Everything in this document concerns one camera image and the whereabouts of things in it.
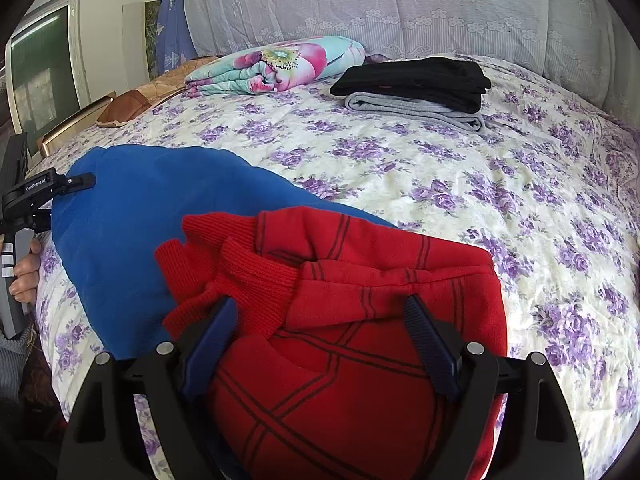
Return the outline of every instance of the gray sleeve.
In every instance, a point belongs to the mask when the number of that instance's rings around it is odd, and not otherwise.
[[[4,402],[18,403],[30,337],[30,328],[18,340],[5,338],[0,330],[0,399]]]

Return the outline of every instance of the blue fleece garment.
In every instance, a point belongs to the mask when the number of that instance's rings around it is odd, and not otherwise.
[[[176,304],[154,250],[172,238],[184,241],[185,215],[256,216],[305,205],[389,225],[226,150],[93,148],[68,172],[81,173],[95,174],[95,187],[54,199],[51,232],[92,328],[117,359],[139,357],[170,339],[162,320]]]

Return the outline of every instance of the folded gray clothing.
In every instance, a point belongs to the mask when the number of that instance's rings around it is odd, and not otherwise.
[[[344,105],[354,112],[395,115],[417,121],[452,126],[469,132],[477,132],[484,127],[484,119],[480,112],[475,114],[458,112],[444,105],[422,99],[354,92],[345,98]]]
[[[20,339],[4,337],[0,330],[0,400],[12,404],[18,403],[22,371],[27,362],[28,343],[31,329],[27,328]]]

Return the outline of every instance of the window frame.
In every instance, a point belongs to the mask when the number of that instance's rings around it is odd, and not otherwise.
[[[86,72],[84,70],[84,61],[82,60],[82,48],[80,41],[80,16],[79,16],[80,0],[51,0],[46,4],[32,10],[20,21],[14,33],[7,41],[4,47],[4,66],[6,78],[6,94],[9,101],[9,110],[11,112],[12,122],[16,134],[22,133],[20,126],[20,118],[15,105],[14,82],[11,74],[11,44],[14,37],[31,27],[39,20],[46,18],[48,14],[67,7],[67,38],[69,43],[69,57],[71,60],[71,73],[76,87],[76,95],[80,109],[91,104],[89,95],[89,86],[86,81]]]

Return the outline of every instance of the floral blanket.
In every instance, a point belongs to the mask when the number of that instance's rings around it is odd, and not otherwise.
[[[340,75],[364,62],[364,47],[341,36],[282,41],[201,66],[185,78],[187,95],[283,92]]]
[[[226,148],[400,228],[486,248],[502,282],[510,355],[546,353],[586,477],[596,480],[640,416],[636,133],[527,70],[475,59],[493,84],[479,132],[352,112],[327,80],[260,96],[177,96],[108,134],[85,130],[36,170],[64,172],[92,146]],[[101,342],[50,235],[36,312],[68,415]],[[166,479],[148,406],[136,403]]]

